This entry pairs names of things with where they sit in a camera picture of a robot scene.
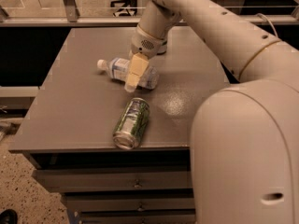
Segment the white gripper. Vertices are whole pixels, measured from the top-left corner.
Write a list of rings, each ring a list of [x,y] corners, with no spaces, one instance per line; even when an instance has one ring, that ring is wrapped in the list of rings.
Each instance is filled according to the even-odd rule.
[[[125,90],[134,92],[140,79],[149,66],[149,59],[158,55],[158,49],[163,44],[164,39],[155,38],[139,26],[136,27],[131,40],[130,53],[133,55],[125,80]]]

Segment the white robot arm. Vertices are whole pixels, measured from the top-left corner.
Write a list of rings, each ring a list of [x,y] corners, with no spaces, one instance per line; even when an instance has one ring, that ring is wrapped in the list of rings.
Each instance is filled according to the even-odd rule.
[[[210,0],[149,0],[132,38],[127,91],[179,20],[239,81],[193,119],[197,223],[299,224],[299,51]]]

